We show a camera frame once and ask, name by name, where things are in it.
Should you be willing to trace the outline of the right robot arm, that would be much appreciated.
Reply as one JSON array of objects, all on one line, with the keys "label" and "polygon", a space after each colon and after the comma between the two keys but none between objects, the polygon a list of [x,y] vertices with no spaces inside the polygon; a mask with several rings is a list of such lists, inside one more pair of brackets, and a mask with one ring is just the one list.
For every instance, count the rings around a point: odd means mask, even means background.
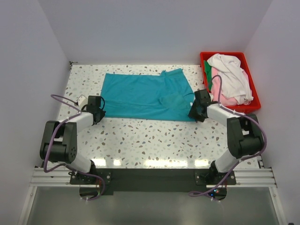
[{"label": "right robot arm", "polygon": [[242,161],[261,154],[266,148],[266,134],[254,114],[243,114],[212,101],[207,90],[195,92],[195,100],[188,116],[196,121],[215,120],[227,129],[227,149],[209,169],[195,172],[197,184],[220,184],[233,175],[233,169]]}]

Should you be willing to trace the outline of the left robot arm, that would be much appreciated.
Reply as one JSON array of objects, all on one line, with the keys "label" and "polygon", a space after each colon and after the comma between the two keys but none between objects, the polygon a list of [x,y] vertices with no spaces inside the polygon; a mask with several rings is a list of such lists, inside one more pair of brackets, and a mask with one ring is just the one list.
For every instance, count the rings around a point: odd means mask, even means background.
[{"label": "left robot arm", "polygon": [[39,154],[45,173],[63,166],[84,184],[104,186],[105,181],[97,173],[95,163],[79,153],[77,136],[104,118],[105,100],[102,96],[88,96],[86,101],[81,105],[75,102],[77,114],[61,121],[46,122]]}]

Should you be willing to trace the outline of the teal t shirt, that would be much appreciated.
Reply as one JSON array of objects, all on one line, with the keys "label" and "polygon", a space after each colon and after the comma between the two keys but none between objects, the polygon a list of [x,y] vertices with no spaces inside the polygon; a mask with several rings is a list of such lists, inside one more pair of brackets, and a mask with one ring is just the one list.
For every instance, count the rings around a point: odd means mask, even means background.
[{"label": "teal t shirt", "polygon": [[194,92],[181,68],[160,75],[106,74],[101,97],[109,118],[191,121]]}]

